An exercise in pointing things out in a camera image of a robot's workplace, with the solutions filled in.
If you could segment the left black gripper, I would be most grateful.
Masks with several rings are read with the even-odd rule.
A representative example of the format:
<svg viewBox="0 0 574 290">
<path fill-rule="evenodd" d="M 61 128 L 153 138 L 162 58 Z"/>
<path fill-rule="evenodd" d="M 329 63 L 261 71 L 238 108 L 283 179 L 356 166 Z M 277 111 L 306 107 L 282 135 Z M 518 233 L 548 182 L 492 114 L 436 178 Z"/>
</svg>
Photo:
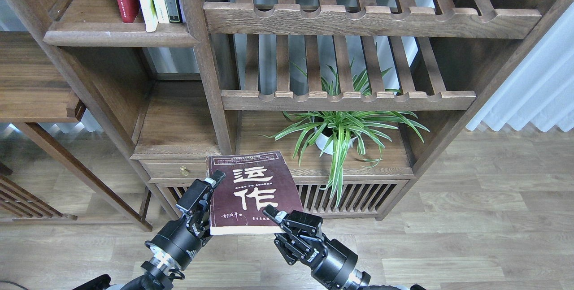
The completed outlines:
<svg viewBox="0 0 574 290">
<path fill-rule="evenodd" d="M 154 277 L 183 277 L 181 273 L 209 241 L 209 206 L 213 191 L 226 174 L 216 170 L 205 180 L 196 179 L 176 204 L 182 212 L 145 245 L 154 253 L 145 270 Z"/>
</svg>

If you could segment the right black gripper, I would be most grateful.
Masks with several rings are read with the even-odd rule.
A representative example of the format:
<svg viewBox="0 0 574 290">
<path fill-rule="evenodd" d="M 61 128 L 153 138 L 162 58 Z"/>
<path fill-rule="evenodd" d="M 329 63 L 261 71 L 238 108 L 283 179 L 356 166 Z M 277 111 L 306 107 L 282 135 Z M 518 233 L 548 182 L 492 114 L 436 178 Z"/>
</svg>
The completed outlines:
<svg viewBox="0 0 574 290">
<path fill-rule="evenodd" d="M 274 243 L 289 265 L 299 261 L 309 266 L 311 276 L 329 290 L 358 290 L 369 285 L 370 275 L 355 267 L 357 254 L 322 233 L 322 217 L 301 211 L 288 214 L 273 205 L 262 212 L 283 231 L 275 235 Z"/>
</svg>

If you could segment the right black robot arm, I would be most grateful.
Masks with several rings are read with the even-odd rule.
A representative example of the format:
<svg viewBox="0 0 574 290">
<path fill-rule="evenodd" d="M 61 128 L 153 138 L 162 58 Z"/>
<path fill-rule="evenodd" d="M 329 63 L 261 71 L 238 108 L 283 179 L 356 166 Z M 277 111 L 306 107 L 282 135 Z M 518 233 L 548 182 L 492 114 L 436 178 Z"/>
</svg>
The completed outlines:
<svg viewBox="0 0 574 290">
<path fill-rule="evenodd" d="M 275 245 L 289 265 L 297 261 L 310 267 L 311 276 L 329 290 L 405 290 L 402 285 L 371 286 L 371 276 L 356 269 L 357 254 L 337 239 L 322 233 L 323 218 L 293 210 L 279 211 L 271 205 L 263 210 L 282 233 Z"/>
</svg>

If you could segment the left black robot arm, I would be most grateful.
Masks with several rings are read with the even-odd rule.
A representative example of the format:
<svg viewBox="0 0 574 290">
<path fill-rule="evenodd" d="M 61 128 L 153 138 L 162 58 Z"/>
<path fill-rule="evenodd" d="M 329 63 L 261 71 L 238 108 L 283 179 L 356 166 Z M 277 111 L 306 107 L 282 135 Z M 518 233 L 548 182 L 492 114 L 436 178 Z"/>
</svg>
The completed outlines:
<svg viewBox="0 0 574 290">
<path fill-rule="evenodd" d="M 145 245 L 154 253 L 141 265 L 144 273 L 126 284 L 111 284 L 108 274 L 102 274 L 80 286 L 78 290 L 170 290 L 174 279 L 185 278 L 183 270 L 211 239 L 210 202 L 215 188 L 225 173 L 215 171 L 204 180 L 196 179 L 177 202 L 183 213 L 169 221 Z"/>
</svg>

